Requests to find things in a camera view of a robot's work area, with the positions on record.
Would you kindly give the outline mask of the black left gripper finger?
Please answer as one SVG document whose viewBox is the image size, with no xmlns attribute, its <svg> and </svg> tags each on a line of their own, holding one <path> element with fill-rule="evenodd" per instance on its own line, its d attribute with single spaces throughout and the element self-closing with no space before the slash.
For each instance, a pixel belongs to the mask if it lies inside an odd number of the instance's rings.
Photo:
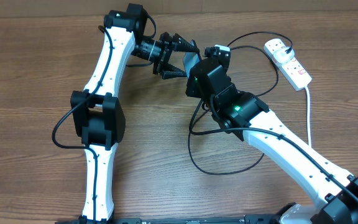
<svg viewBox="0 0 358 224">
<path fill-rule="evenodd" d="M 199 53 L 200 50 L 194 45 L 191 45 L 179 34 L 173 36 L 173 51 L 175 52 L 194 52 Z"/>
<path fill-rule="evenodd" d="M 186 72 L 174 65 L 168 63 L 164 65 L 164 67 L 162 68 L 163 80 L 167 80 L 171 78 L 182 78 L 182 77 L 187 77 Z"/>
</svg>

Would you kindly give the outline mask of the black Galaxy smartphone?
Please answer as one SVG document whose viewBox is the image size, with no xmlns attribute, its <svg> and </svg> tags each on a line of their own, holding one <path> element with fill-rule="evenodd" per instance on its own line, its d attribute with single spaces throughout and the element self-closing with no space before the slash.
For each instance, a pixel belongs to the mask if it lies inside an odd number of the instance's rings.
<svg viewBox="0 0 358 224">
<path fill-rule="evenodd" d="M 193 39 L 190 42 L 190 48 L 185 51 L 183 65 L 186 75 L 190 76 L 190 70 L 201 60 L 200 50 Z"/>
</svg>

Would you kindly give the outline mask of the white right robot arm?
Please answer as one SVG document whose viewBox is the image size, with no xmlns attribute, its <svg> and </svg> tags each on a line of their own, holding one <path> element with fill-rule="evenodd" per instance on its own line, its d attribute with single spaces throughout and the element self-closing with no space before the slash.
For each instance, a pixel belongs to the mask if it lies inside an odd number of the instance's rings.
<svg viewBox="0 0 358 224">
<path fill-rule="evenodd" d="M 227 75 L 230 56 L 230 48 L 222 45 L 207 48 L 204 57 L 186 53 L 186 94 L 206 103 L 218 132 L 234 133 L 263 152 L 311 199 L 311 207 L 288 204 L 272 223 L 358 224 L 358 176 L 307 145 L 257 96 L 239 91 Z"/>
</svg>

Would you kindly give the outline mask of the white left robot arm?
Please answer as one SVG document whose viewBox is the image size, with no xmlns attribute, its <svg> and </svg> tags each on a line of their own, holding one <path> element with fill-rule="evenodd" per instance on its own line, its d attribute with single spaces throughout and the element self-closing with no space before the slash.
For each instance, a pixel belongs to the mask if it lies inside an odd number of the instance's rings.
<svg viewBox="0 0 358 224">
<path fill-rule="evenodd" d="M 105 15 L 101 26 L 104 44 L 93 76 L 83 91 L 71 95 L 75 130 L 87 161 L 86 201 L 78 223 L 112 222 L 114 157 L 126 128 L 118 94 L 129 57 L 149 61 L 154 74 L 169 79 L 186 76 L 185 71 L 168 63 L 172 52 L 199 53 L 194 43 L 178 34 L 164 33 L 159 40 L 145 35 L 150 18 L 139 4 Z"/>
</svg>

